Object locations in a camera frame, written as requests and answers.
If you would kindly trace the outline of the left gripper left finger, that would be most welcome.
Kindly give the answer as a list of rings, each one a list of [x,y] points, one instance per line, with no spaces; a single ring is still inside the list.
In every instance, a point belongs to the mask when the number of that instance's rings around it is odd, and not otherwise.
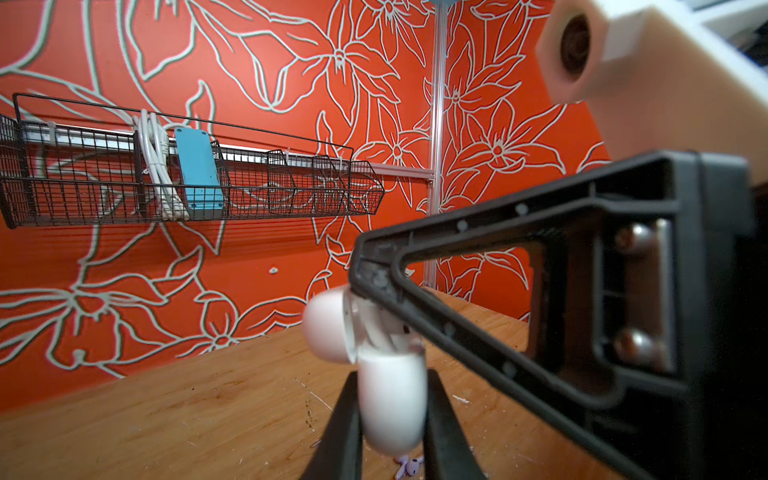
[[[301,479],[360,480],[363,433],[358,405],[358,375],[352,372],[342,388],[319,446]]]

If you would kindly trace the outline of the white earbuds charging case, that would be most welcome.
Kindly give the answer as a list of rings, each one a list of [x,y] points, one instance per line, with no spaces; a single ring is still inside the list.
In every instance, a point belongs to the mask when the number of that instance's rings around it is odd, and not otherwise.
[[[389,456],[415,448],[428,398],[421,336],[348,285],[314,296],[305,306],[302,329],[316,357],[357,367],[357,405],[372,448]]]

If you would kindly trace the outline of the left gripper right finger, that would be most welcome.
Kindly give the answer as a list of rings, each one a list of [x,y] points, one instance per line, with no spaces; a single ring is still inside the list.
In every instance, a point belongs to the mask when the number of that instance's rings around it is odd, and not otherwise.
[[[425,478],[486,479],[434,369],[427,371],[427,387],[427,416],[422,442]]]

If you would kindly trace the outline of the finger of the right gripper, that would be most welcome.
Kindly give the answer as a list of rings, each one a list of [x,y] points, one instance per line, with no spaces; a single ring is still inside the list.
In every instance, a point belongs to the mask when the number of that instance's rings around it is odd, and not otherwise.
[[[363,234],[349,280],[626,476],[752,479],[755,230],[745,160],[658,151]],[[521,352],[404,274],[509,247],[534,270]]]

